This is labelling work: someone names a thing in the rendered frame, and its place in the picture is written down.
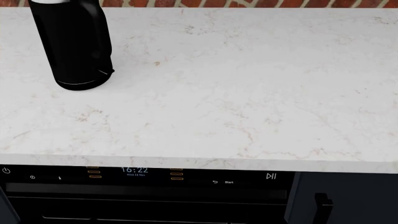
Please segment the black electric kettle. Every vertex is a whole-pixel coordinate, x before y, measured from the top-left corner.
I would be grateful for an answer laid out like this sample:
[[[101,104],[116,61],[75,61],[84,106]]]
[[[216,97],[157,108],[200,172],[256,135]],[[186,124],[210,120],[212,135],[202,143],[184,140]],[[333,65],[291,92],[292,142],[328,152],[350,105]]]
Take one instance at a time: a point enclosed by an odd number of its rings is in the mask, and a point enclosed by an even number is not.
[[[106,16],[98,0],[28,0],[56,83],[93,89],[114,72]]]

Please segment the black built-in oven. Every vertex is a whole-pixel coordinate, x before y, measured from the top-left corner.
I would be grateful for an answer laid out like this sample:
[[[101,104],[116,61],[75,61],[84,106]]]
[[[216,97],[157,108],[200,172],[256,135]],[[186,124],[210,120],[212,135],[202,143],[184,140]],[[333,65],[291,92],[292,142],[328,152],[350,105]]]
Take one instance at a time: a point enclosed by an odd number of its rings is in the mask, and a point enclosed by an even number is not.
[[[287,224],[287,171],[0,164],[19,224]]]

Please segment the dark blue cabinet door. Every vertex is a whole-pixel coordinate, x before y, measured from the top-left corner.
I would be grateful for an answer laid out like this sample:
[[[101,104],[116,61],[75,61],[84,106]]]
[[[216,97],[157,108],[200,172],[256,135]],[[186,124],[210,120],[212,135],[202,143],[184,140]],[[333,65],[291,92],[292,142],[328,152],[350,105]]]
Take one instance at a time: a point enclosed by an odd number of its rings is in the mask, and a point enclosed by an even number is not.
[[[334,203],[327,224],[398,224],[398,174],[298,172],[286,222],[312,224],[317,193]]]

